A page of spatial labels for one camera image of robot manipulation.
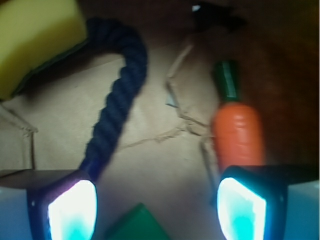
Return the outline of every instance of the green sponge scrubber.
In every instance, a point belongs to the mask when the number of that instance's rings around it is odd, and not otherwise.
[[[8,0],[0,4],[0,100],[33,73],[77,50],[87,38],[75,0]]]

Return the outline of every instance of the torn cardboard edge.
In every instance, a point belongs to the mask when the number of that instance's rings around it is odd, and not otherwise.
[[[218,158],[216,152],[214,151],[214,143],[212,136],[205,136],[200,141],[201,153],[203,155],[203,161],[205,168],[208,173],[208,177],[211,184],[211,189],[213,192],[211,204],[216,204],[217,190],[221,180],[221,174],[218,166]]]
[[[182,42],[181,49],[166,74],[166,104],[175,107],[180,118],[193,122],[189,129],[191,133],[200,136],[206,132],[210,125],[209,115],[218,105],[210,74],[213,61],[211,54],[207,53],[203,36],[191,34]]]
[[[32,126],[24,119],[18,117],[8,109],[6,109],[0,103],[0,118],[3,118],[8,123],[22,131],[22,160],[24,169],[35,169],[34,160],[34,133],[38,132],[38,129]]]

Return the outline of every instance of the carrot toy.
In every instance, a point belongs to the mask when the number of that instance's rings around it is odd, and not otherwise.
[[[264,141],[258,113],[240,102],[237,63],[214,66],[214,80],[222,106],[212,119],[211,132],[220,172],[231,165],[263,165]]]

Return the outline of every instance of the rope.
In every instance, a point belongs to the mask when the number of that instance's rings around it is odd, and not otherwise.
[[[106,97],[106,106],[100,112],[79,166],[96,181],[110,162],[133,100],[145,82],[148,55],[138,33],[117,20],[92,18],[87,21],[87,30],[89,47],[115,50],[124,56],[126,63]]]

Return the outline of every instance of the brown surface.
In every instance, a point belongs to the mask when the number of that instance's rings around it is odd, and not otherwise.
[[[173,239],[222,239],[215,209],[209,205],[213,192],[200,151],[202,137],[188,132],[190,122],[165,105],[166,75],[182,40],[192,33],[189,1],[79,2],[88,17],[117,17],[136,26],[150,55],[146,84],[98,184],[96,239],[137,202],[147,205]],[[239,60],[243,101],[260,112],[269,161],[318,163],[319,3],[239,0],[234,4],[249,26],[234,34],[211,29],[202,35],[209,46],[205,49],[213,61]],[[39,129],[34,136],[39,169],[79,165],[91,126],[121,66],[123,59],[116,54],[79,56],[39,74],[33,88],[5,103]],[[205,81],[199,79],[199,86],[206,88]],[[188,94],[185,100],[191,102]],[[200,109],[198,104],[192,112]],[[21,168],[21,131],[2,121],[0,131],[1,168]]]

